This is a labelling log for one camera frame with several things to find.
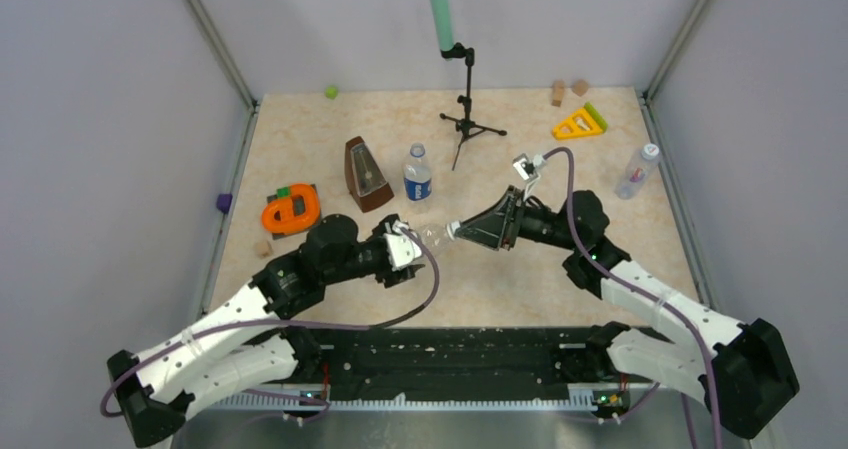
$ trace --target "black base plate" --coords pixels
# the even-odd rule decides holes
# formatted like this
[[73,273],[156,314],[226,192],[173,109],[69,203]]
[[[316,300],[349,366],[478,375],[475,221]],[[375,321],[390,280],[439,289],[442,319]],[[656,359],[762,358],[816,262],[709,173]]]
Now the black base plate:
[[[583,342],[591,328],[311,331],[332,399],[527,401],[567,399],[569,383],[617,382]],[[288,383],[321,384],[324,374]]]

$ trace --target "white wall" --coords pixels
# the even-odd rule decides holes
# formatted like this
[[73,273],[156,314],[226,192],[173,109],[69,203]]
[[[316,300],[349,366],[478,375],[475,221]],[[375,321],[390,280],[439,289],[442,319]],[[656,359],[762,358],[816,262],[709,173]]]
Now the white wall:
[[848,0],[716,0],[657,102],[723,308],[782,332],[793,447],[845,447]]
[[[450,0],[475,87],[646,87],[694,0]],[[204,0],[254,93],[464,87],[429,0]]]
[[129,448],[106,359],[182,327],[245,112],[181,0],[0,0],[0,446]]

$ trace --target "orange toy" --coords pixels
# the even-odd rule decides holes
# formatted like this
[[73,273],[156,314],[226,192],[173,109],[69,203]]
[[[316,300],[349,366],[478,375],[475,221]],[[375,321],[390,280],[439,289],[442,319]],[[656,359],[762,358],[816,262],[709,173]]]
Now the orange toy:
[[[309,184],[292,184],[278,191],[280,197],[262,211],[262,225],[271,234],[291,235],[312,227],[321,217],[318,193]],[[303,201],[304,211],[295,212],[295,198]]]

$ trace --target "small wooden cube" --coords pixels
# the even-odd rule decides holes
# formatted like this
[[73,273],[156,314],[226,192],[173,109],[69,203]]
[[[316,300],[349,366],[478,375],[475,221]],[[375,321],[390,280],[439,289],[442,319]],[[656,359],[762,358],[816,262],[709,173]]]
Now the small wooden cube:
[[265,259],[274,253],[274,249],[271,248],[271,243],[268,241],[259,241],[256,245],[253,246],[253,250],[256,251],[256,256],[260,259]]
[[554,93],[551,96],[551,105],[560,107],[563,97],[565,97],[565,82],[562,79],[557,79],[554,81]]
[[582,97],[583,94],[586,94],[586,91],[589,90],[589,83],[584,81],[583,79],[580,79],[575,82],[573,86],[571,86],[571,90],[578,96]]

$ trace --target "water bottle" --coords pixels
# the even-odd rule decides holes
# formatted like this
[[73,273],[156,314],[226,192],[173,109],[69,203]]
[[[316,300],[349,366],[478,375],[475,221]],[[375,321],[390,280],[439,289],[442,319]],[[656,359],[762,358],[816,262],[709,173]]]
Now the water bottle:
[[459,223],[446,224],[424,224],[414,228],[419,240],[424,247],[430,250],[433,257],[438,257],[439,254],[445,252],[454,241],[453,230],[459,226]]
[[409,156],[403,163],[403,185],[410,201],[421,201],[430,195],[433,173],[424,156],[424,144],[416,142],[409,148]]
[[645,144],[644,147],[637,150],[630,158],[627,169],[624,170],[624,175],[615,188],[618,197],[622,199],[634,197],[645,185],[645,181],[648,180],[659,163],[660,148],[655,144]]

